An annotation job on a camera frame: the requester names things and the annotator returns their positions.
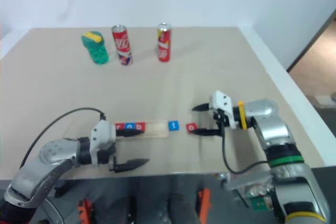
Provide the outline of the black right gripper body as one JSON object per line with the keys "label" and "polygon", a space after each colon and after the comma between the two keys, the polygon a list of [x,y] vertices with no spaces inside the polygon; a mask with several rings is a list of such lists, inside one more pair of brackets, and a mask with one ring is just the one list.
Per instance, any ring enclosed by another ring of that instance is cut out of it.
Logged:
{"label": "black right gripper body", "polygon": [[221,109],[211,109],[213,119],[216,122],[218,129],[212,129],[210,136],[225,136],[225,127],[227,126],[227,116]]}

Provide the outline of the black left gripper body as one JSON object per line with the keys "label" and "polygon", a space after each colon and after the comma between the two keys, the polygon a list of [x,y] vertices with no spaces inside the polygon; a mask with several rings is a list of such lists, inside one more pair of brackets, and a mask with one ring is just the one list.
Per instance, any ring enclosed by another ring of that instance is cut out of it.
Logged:
{"label": "black left gripper body", "polygon": [[111,144],[105,150],[99,150],[97,152],[97,161],[99,165],[107,164],[109,171],[113,171],[115,173],[118,172],[118,164],[116,158],[116,146],[115,143]]}

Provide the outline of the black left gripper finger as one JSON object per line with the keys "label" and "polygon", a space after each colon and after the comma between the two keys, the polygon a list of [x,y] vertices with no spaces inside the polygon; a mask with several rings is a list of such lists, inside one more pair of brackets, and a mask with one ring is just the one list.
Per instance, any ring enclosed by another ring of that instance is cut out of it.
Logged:
{"label": "black left gripper finger", "polygon": [[149,159],[133,159],[129,160],[126,163],[123,164],[116,164],[116,171],[117,172],[128,172],[131,170],[135,170],[143,165],[145,165]]}
{"label": "black left gripper finger", "polygon": [[118,129],[116,130],[116,137],[133,137],[142,134],[141,130],[137,129]]}

